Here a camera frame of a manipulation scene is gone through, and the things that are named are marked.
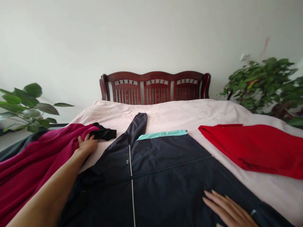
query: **pink bedsheet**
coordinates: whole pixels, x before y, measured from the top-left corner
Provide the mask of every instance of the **pink bedsheet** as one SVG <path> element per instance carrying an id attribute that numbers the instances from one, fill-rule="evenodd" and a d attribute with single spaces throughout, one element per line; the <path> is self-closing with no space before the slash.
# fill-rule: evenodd
<path id="1" fill-rule="evenodd" d="M 303 137 L 303 130 L 289 126 L 274 117 L 252 114 L 236 103 L 211 99 L 174 101 L 156 105 L 126 105 L 96 101 L 91 107 L 83 110 L 71 123 L 87 125 L 98 122 L 105 128 L 116 129 L 118 137 L 126 131 L 138 112 L 148 115 L 146 134 L 187 130 L 190 136 L 228 168 L 259 199 L 275 208 L 293 225 L 303 226 L 302 180 L 241 169 L 212 145 L 200 133 L 198 127 L 217 124 L 264 124 L 298 137 Z M 99 142 L 97 152 L 89 157 L 81 171 L 94 165 L 113 141 Z"/>

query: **electrical outlet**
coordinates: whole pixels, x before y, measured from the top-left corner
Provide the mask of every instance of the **electrical outlet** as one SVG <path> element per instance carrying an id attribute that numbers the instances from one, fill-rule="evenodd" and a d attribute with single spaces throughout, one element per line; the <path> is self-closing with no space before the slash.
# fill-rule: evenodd
<path id="1" fill-rule="evenodd" d="M 242 54 L 240 57 L 240 61 L 247 61 L 249 60 L 250 54 Z"/>

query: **hand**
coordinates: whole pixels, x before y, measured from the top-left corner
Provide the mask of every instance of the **hand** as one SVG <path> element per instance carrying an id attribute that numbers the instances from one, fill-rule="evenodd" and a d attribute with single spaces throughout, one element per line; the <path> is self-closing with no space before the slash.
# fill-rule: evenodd
<path id="1" fill-rule="evenodd" d="M 79 148 L 77 153 L 81 152 L 89 156 L 90 154 L 94 153 L 98 148 L 98 141 L 94 140 L 95 135 L 92 135 L 89 138 L 89 134 L 86 135 L 85 140 L 82 141 L 81 136 L 78 137 Z"/>
<path id="2" fill-rule="evenodd" d="M 210 199 L 203 197 L 205 204 L 219 215 L 228 227 L 258 227 L 252 217 L 227 195 L 224 197 L 214 190 L 212 193 L 204 192 Z"/>

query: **red cloth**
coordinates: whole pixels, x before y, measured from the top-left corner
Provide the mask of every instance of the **red cloth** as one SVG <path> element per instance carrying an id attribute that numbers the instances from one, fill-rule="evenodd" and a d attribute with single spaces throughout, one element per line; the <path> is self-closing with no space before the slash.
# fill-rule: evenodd
<path id="1" fill-rule="evenodd" d="M 201 125 L 199 130 L 242 169 L 303 179 L 303 138 L 268 125 Z"/>
<path id="2" fill-rule="evenodd" d="M 93 124 L 49 131 L 18 155 L 0 163 L 0 227 L 4 227 L 78 148 Z"/>

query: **clothing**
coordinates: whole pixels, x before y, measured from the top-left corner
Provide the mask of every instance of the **clothing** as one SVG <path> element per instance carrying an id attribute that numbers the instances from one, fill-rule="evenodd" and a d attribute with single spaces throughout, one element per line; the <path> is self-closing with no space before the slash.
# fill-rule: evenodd
<path id="1" fill-rule="evenodd" d="M 25 149 L 25 147 L 37 139 L 40 138 L 44 133 L 48 132 L 49 130 L 41 130 L 36 133 L 29 135 L 28 137 L 20 140 L 19 142 L 9 146 L 8 148 L 0 151 L 0 162 L 3 162 L 7 159 L 14 157 L 15 155 L 19 154 L 21 151 Z"/>
<path id="2" fill-rule="evenodd" d="M 226 226 L 203 202 L 228 195 L 260 226 L 292 226 L 185 130 L 143 135 L 139 113 L 97 163 L 78 175 L 58 226 Z"/>
<path id="3" fill-rule="evenodd" d="M 303 138 L 268 125 L 201 125 L 199 130 L 242 169 L 303 179 Z"/>
<path id="4" fill-rule="evenodd" d="M 116 130 L 98 123 L 70 124 L 51 130 L 28 144 L 16 156 L 0 163 L 0 227 L 4 227 L 78 148 L 78 136 L 116 137 Z"/>

